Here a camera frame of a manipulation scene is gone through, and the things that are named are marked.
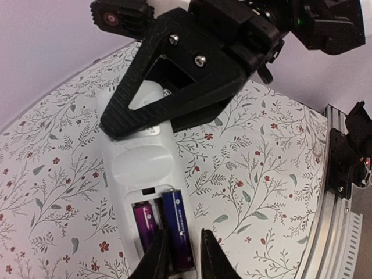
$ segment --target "white wall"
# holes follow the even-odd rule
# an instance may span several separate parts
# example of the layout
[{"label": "white wall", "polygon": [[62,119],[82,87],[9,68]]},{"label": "white wall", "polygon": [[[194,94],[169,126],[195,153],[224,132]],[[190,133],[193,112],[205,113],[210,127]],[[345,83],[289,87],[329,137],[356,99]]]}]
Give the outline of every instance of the white wall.
[{"label": "white wall", "polygon": [[[0,1],[0,128],[75,72],[129,42],[93,25],[92,0]],[[372,114],[372,44],[341,56],[309,52],[294,36],[270,65],[275,90],[317,110]]]},{"label": "white wall", "polygon": [[278,59],[268,65],[270,87],[292,99],[323,110],[327,103],[348,113],[365,100],[372,116],[372,38],[367,45],[338,56],[308,51],[292,34]]},{"label": "white wall", "polygon": [[0,128],[130,40],[93,25],[92,0],[0,1]]}]

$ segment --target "battery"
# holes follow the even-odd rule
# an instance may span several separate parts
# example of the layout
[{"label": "battery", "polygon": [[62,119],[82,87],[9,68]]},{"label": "battery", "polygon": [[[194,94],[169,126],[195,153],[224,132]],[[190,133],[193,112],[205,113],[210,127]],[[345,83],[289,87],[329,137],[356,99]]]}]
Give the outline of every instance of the battery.
[{"label": "battery", "polygon": [[146,252],[158,231],[152,206],[148,202],[136,203],[133,207],[135,222],[141,239],[142,247]]},{"label": "battery", "polygon": [[190,236],[180,190],[162,193],[164,215],[170,232],[173,269],[187,271],[194,267]]}]

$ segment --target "floral wallpaper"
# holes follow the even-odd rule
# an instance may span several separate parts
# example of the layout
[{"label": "floral wallpaper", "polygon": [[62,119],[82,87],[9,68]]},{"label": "floral wallpaper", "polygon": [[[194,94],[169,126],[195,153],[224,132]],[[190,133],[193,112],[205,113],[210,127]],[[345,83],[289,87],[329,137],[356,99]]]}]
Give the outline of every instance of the floral wallpaper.
[{"label": "floral wallpaper", "polygon": [[[78,74],[0,135],[1,278],[127,278],[95,96],[138,44]],[[248,81],[212,123],[175,135],[197,225],[242,278],[293,278],[317,205],[326,120]]]}]

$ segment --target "aa battery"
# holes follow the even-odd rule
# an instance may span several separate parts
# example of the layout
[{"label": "aa battery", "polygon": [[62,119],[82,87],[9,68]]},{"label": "aa battery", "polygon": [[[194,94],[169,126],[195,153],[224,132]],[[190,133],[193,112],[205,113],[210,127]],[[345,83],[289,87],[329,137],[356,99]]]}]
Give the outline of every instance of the aa battery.
[{"label": "aa battery", "polygon": [[133,211],[139,238],[141,239],[144,252],[146,252],[158,231],[158,225],[153,215],[152,206],[148,202],[137,203],[133,207]]},{"label": "aa battery", "polygon": [[180,190],[162,193],[164,215],[171,239],[171,258],[175,271],[187,271],[194,267],[187,220]]}]

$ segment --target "screw head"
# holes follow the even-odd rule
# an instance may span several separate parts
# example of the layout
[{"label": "screw head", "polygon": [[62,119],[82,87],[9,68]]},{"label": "screw head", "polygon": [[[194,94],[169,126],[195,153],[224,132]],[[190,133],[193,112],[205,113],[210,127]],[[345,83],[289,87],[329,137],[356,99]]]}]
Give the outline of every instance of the screw head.
[{"label": "screw head", "polygon": [[169,36],[169,42],[170,42],[172,45],[174,45],[174,46],[176,46],[176,45],[178,44],[179,40],[180,40],[179,36],[177,36],[177,35],[175,35],[175,34]]},{"label": "screw head", "polygon": [[195,57],[195,64],[198,67],[204,67],[205,63],[207,63],[207,59],[205,58],[205,56],[198,55],[197,57]]}]

